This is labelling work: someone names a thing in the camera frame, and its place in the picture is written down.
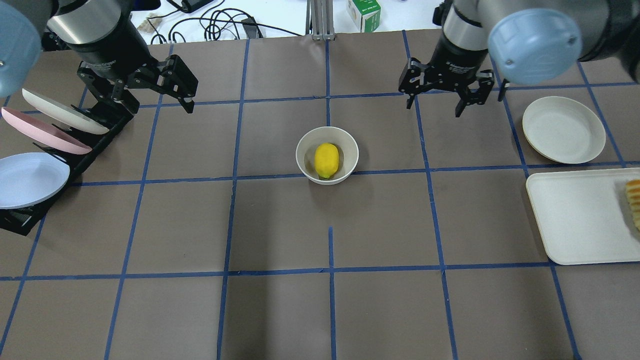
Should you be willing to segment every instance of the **food item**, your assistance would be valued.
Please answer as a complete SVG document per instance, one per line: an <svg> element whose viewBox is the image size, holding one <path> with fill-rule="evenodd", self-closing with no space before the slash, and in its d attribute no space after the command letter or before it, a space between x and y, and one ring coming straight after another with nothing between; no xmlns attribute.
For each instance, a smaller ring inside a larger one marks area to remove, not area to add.
<svg viewBox="0 0 640 360"><path fill-rule="evenodd" d="M640 179L631 180L625 187L627 201L634 215L634 225L640 231Z"/></svg>
<svg viewBox="0 0 640 360"><path fill-rule="evenodd" d="M322 179L329 179L338 171L340 156L338 148L332 143L323 143L316 149L316 172Z"/></svg>

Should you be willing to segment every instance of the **pink plate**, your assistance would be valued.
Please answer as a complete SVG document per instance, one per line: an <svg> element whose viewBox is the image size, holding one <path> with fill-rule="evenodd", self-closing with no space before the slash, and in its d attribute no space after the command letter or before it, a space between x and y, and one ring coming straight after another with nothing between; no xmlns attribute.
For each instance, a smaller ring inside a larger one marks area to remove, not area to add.
<svg viewBox="0 0 640 360"><path fill-rule="evenodd" d="M91 148L53 125L46 124L14 109L2 108L2 116L26 136L70 154L86 154Z"/></svg>

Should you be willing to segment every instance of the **grid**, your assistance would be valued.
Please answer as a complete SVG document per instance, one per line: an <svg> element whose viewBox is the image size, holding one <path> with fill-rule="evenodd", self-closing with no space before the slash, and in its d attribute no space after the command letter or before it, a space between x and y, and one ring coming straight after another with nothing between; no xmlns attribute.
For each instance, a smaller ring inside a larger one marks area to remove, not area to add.
<svg viewBox="0 0 640 360"><path fill-rule="evenodd" d="M409 43L407 40L406 33L403 31L403 39L404 46L406 49L407 57L411 56ZM225 330L225 308L227 301L227 288L228 288L228 279L229 277L236 276L269 276L269 275L287 275L287 274L316 274L316 273L328 273L330 276L330 329L331 329L331 354L332 359L337 358L337 344L336 341L336 314L335 314L335 274L341 272L404 272L404 271L439 271L441 272L441 280L442 280L442 291L444 294L443 302L445 306L446 319L448 324L449 331L449 340L451 342L451 352L453 359L458 358L458 351L456 346L456 333L454 330L454 322L452 318L452 310L449 302L449 287L447 285L447 271L448 270L462 270L462 269L494 269L494 268L530 268L530 267L540 267L540 268L549 268L549 271L553 277L554 285L557 291L557 300L561 307L563 320L566 326L567 336L569 337L570 345L573 351L573 356L576 359L580 359L579 350L577 348L575 338L573 335L571 321L566 310L566 305L564 303L563 291L561 284L558 280L558 276L556 273L556 265L551 260L544 262L528 262L528 263L486 263L486 264L457 264L457 265L448 265L445 262L444 253L442 250L442 242L440 239L440 228L438 224L438 211L437 211L437 203L434 197L433 190L433 181L431 175L435 172L461 172L461 171L476 171L476 170L499 170L499 169L522 169L525 178L529 176L529 169L533 168L572 168L572 165L562 165L562 164L543 164L543 165L528 165L525 160L525 156L523 154L522 146L520 145L520 139L518 138L518 134L516 131L516 126L514 120L511 115L511 111L509 109L508 100L504 99L504 109L509 120L509 125L511 127L511 133L513 138L515 139L515 143L518 149L518 155L520 157L520 164L515 165L495 165L495 166L478 166L478 167L440 167L440 168L431 168L429 166L429 156L426 151L425 146L425 137L422 128L422 119L420 114L420 99L416 98L415 100L415 112L417 116L417 127L420 136L420 144L422 151L422 158L424 161L424 168L408 168L401 170L366 170L366 171L357 171L353 175L354 176L368 176L375 174L411 174L411 173L419 173L425 174L426 176L426 184L428 187L428 195L430 201L431 215L433 218L433 226L435 229L436 236L436 247L438 252L438 264L437 265L420 265L420 266L355 266L355 267L334 267L334 258L333 258L333 228L330 226L328 228L328 255L329 255L329 267L322 268L295 268L288 270L263 270L263 271L255 271L255 270L240 270L240 271L230 271L229 263L230 263L230 253L232 250L232 234L233 234L233 224L234 224L234 210L235 210L235 201L236 201L236 191L237 191L237 183L238 181L250 181L254 179L281 179L281 178L291 178L291 177L304 177L302 174L278 174L278 175L265 175L265 176L239 176L237 173L237 165L238 165L238 157L239 157L239 148L240 138L241 138L241 124L243 121L243 107L246 103L252 102L273 102L273 101L305 101L311 99L326 99L326 125L331 125L331 100L332 99L340 99L340 98L354 98L354 97L393 97L393 96L402 96L400 93L378 93L378 94L354 94L354 95L331 95L330 88L330 66L329 66L329 55L330 55L330 47L329 43L325 44L325 70L326 70L326 93L324 96L312 96L312 97L297 97L297 98L277 98L277 99L245 99L245 85L246 85L246 70L248 57L250 52L251 41L246 41L246 47L244 50L244 63L243 63L243 75L242 75L242 85L241 85L241 95L239 100L233 101L208 101L208 102L196 102L197 106L206 106L206 105L217 105L217 104L238 104L239 105L239 114L237 119L237 129L236 129L236 139L235 139L235 151L234 151L234 166L233 166L233 174L231 177L215 177L215 178L180 178L180 179L150 179L147 180L147 170L150 161L150 156L152 152L152 146L154 143L154 135L156 131L158 116L163 107L172 107L179 106L179 104L163 104L163 96L159 97L158 103L155 105L143 105L141 108L155 108L155 116L154 122L152 125L152 130L150 133L150 138L148 141L147 147L147 156L144 164L144 170L142 177L139 181L101 181L101 182L85 182L85 183L77 183L74 186L106 186L106 185L139 185L139 194L136 203L136 207L134 210L134 216L131 222L131 231L129 234L129 242L126 247L124 262L122 264L122 271L119 274L95 274L95 275L28 275L29 268L31 266L31 260L33 259L36 246L38 245L38 239L40 237L40 233L42 232L42 228L45 223L45 218L40 222L38 226L38 230L36 233L35 240L33 242L33 246L31 247L31 251L29 253L28 261L24 268L24 271L19 277L0 277L0 281L19 281L19 287L17 294L15 296L15 300L13 302L12 310L7 321L6 327L4 328L3 337L0 341L0 355L2 354L4 344L6 343L7 336L10 332L10 328L12 325L13 316L15 314L16 308L19 305L20 295L22 293L23 286L27 281L41 281L41 280L82 280L82 279L118 279L118 291L116 295L115 304L113 307L113 314L111 317L111 323L109 326L109 334L107 340L107 346L104 353L104 359L109 359L110 350L111 350L111 341L113 339L114 329L116 327L116 321L118 317L118 307L120 305L120 297L122 295L123 286L127 279L144 279L144 278L170 278L170 277L221 277L222 278L222 287L220 294L220 319L218 325L218 339L217 339L217 358L221 359L222 355L222 345L223 345L223 333ZM173 52L173 45L170 47L170 54ZM615 162L599 162L599 163L589 163L589 164L581 164L579 166L589 166L589 167L597 167L597 166L621 166L627 167L628 165L640 165L640 161L625 161L623 158L616 141L607 125L607 120L602 113L598 101L593 93L592 88L594 87L603 87L603 86L630 86L635 85L635 83L604 83L604 84L590 84L587 76L585 75L584 69L581 64L578 64L580 69L580 73L584 80L583 85L560 85L560 86L523 86L523 87L512 87L510 91L520 91L520 90L535 90L535 89L549 89L549 88L586 88L591 96L591 99L596 107L598 116L602 119L603 125L605 126L605 130L609 140L614 147L615 153L618 157L618 161ZM501 79L498 75L498 84L501 84ZM86 97L86 89L83 92L82 98L80 100L80 107L84 103L84 99ZM431 94L440 93L439 91L432 91ZM9 98L7 98L4 102L6 106L9 102ZM26 113L37 113L37 111L25 111ZM138 221L138 214L140 212L141 201L143 197L143 193L145 190L146 184L156 184L156 183L179 183L179 182L206 182L206 181L231 181L232 182L232 196L230 200L230 208L229 208L229 221L228 221L228 231L227 231L227 244L225 251L225 262L223 271L213 271L213 272L180 272L180 273L161 273L161 274L130 274L127 273L127 265L129 262L129 255L131 253L131 247L134 239L134 234L136 231L136 224Z"/></svg>

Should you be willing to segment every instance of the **bread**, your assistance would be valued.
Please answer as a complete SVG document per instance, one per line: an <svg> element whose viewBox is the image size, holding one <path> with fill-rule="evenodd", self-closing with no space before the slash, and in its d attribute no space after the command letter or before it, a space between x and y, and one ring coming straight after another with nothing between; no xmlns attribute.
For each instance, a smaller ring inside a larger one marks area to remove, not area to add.
<svg viewBox="0 0 640 360"><path fill-rule="evenodd" d="M634 217L634 225L640 231L640 179L631 180L625 186L627 201Z"/></svg>

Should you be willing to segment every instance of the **lemon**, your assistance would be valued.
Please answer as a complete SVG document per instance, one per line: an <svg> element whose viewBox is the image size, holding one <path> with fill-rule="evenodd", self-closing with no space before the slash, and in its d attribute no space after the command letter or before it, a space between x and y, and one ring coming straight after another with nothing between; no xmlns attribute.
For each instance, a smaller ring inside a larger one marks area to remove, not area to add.
<svg viewBox="0 0 640 360"><path fill-rule="evenodd" d="M316 149L316 172L323 179L328 179L338 171L340 157L338 148L332 143L324 143Z"/></svg>

